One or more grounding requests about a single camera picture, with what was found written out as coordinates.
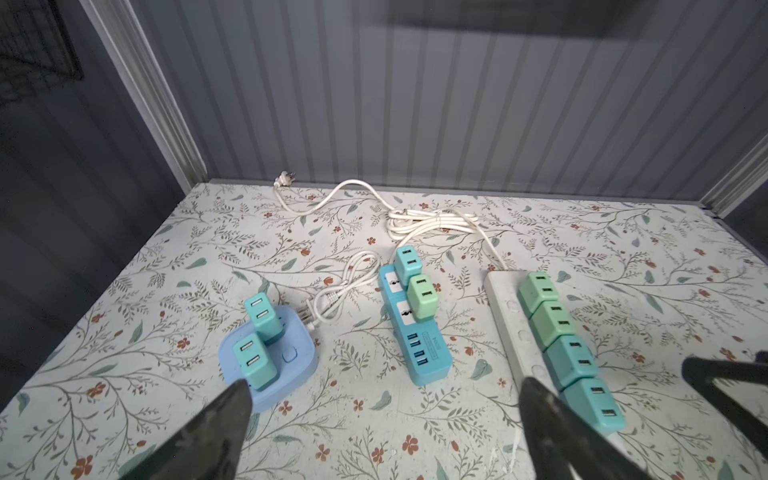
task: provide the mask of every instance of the floral tablecloth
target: floral tablecloth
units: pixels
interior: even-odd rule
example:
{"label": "floral tablecloth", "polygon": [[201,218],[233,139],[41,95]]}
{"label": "floral tablecloth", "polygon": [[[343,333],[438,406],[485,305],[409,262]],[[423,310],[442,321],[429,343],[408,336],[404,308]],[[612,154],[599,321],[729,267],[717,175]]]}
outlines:
{"label": "floral tablecloth", "polygon": [[[303,207],[324,190],[293,189]],[[658,478],[762,478],[766,461],[680,378],[686,356],[768,345],[768,269],[692,206],[384,193],[482,217],[508,265],[547,270],[627,416],[631,458]],[[117,478],[224,388],[217,349],[267,292],[298,307],[357,250],[389,258],[386,212],[344,191],[285,214],[271,187],[201,184],[0,415],[0,478]],[[374,286],[313,336],[315,375],[254,415],[239,478],[533,478],[513,447],[517,393],[482,289],[477,235],[415,242],[442,294],[449,377],[417,388]],[[768,390],[729,384],[764,417]]]}

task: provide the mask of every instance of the table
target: table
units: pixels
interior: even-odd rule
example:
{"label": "table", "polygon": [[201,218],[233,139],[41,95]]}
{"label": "table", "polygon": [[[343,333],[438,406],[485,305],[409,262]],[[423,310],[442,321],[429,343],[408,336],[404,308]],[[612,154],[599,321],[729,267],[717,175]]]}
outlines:
{"label": "table", "polygon": [[[294,189],[301,206],[326,190]],[[658,478],[754,478],[766,461],[680,378],[690,355],[748,360],[768,344],[768,268],[694,206],[384,193],[476,212],[510,267],[557,281]],[[0,478],[117,478],[224,388],[217,348],[267,292],[299,306],[349,255],[389,258],[386,212],[346,190],[284,213],[271,187],[200,184],[0,415]],[[449,377],[409,380],[373,286],[313,336],[315,375],[248,425],[240,478],[533,478],[513,456],[517,393],[482,289],[477,235],[416,242],[442,294]],[[730,385],[755,413],[768,390]]]}

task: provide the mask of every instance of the red flower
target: red flower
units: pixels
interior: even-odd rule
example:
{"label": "red flower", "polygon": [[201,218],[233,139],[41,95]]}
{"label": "red flower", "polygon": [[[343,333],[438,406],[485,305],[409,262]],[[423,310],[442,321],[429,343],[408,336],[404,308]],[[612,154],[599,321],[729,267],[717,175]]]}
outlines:
{"label": "red flower", "polygon": [[74,464],[74,468],[70,471],[70,473],[74,476],[74,480],[78,480],[78,478],[81,476],[91,473],[91,470],[93,469],[91,460],[93,459],[93,455],[89,455],[87,458],[78,458]]}
{"label": "red flower", "polygon": [[733,354],[733,352],[731,352],[727,348],[725,348],[725,347],[721,348],[720,349],[720,353],[725,355],[725,358],[729,359],[731,362],[735,362],[736,361],[736,356]]}
{"label": "red flower", "polygon": [[326,461],[326,458],[328,458],[328,455],[331,454],[331,449],[327,449],[325,444],[321,443],[319,445],[319,452],[315,454],[315,458],[319,458],[321,462]]}
{"label": "red flower", "polygon": [[293,407],[288,405],[288,400],[283,402],[283,404],[280,406],[280,408],[277,409],[277,411],[282,413],[283,416],[288,415],[288,412],[290,412],[291,410],[293,410]]}
{"label": "red flower", "polygon": [[104,383],[99,382],[99,383],[96,384],[96,386],[94,388],[86,390],[85,391],[85,395],[87,395],[87,396],[89,396],[89,397],[91,397],[93,399],[96,396],[101,395],[101,393],[104,391],[105,388],[107,388],[107,386]]}
{"label": "red flower", "polygon": [[413,452],[419,450],[419,446],[417,445],[418,443],[419,440],[417,440],[416,437],[407,435],[406,440],[402,443],[402,450],[404,452],[407,451],[408,455],[413,455]]}
{"label": "red flower", "polygon": [[384,463],[384,447],[376,447],[373,449],[373,455],[371,455],[371,457],[373,458],[373,463]]}

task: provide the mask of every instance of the white corner trim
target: white corner trim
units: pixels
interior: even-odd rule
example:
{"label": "white corner trim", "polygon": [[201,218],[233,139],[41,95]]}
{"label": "white corner trim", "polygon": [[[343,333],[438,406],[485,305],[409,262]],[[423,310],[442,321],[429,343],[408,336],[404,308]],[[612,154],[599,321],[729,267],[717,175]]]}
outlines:
{"label": "white corner trim", "polygon": [[725,218],[768,180],[768,134],[708,191],[701,203]]}
{"label": "white corner trim", "polygon": [[80,0],[181,190],[207,169],[130,0]]}

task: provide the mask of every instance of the corrugated panel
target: corrugated panel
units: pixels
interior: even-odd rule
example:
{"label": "corrugated panel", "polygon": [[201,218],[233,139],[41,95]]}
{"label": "corrugated panel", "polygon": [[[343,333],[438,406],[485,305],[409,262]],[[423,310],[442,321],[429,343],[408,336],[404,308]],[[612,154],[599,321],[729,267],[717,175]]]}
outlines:
{"label": "corrugated panel", "polygon": [[134,5],[225,178],[698,200],[768,115],[765,1]]}
{"label": "corrugated panel", "polygon": [[0,109],[0,402],[183,196],[80,3],[58,4],[84,80]]}

